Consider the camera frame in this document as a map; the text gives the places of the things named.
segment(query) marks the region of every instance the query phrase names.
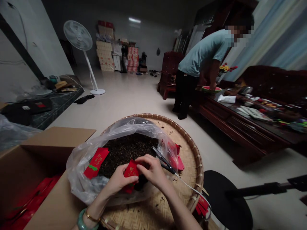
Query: gold bracelet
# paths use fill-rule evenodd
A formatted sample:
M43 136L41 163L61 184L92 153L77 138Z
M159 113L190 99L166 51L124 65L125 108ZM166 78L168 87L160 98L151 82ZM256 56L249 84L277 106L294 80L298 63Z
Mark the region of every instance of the gold bracelet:
M87 216L88 219L90 219L91 221L96 222L96 223L98 223L101 219L101 218L94 219L93 217L91 217L89 214L87 214L87 209L85 210L85 215Z

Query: ceiling light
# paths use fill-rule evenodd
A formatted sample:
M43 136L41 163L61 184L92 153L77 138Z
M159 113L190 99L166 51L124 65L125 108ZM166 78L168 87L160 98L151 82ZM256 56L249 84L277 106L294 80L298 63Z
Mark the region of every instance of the ceiling light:
M129 18L129 21L135 22L135 23L141 23L141 20L134 19L134 18Z

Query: watermelon slice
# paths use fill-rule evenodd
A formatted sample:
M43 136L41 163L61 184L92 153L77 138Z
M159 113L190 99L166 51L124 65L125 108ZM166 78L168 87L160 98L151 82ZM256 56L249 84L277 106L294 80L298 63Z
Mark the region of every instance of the watermelon slice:
M215 90L214 90L214 91L210 90L210 86L203 86L203 87L202 87L202 91L205 92L205 93L213 93L213 94L215 94L215 93L220 92L221 90L222 90L222 89L219 88L219 87L215 87Z

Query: chair leg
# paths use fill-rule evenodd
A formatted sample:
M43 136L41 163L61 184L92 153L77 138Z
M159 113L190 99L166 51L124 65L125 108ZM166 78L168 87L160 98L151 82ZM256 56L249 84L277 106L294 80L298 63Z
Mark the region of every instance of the chair leg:
M164 90L164 93L163 93L163 100L166 100L167 99L167 95L169 94L169 91L167 89Z

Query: black pants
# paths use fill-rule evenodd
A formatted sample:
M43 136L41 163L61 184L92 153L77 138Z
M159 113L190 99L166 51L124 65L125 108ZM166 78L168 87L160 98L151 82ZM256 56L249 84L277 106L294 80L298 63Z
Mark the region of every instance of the black pants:
M180 117L188 115L189 106L193 92L197 86L198 77L191 75L184 76L184 72L178 70L176 74L176 97L175 97L175 110L180 111Z

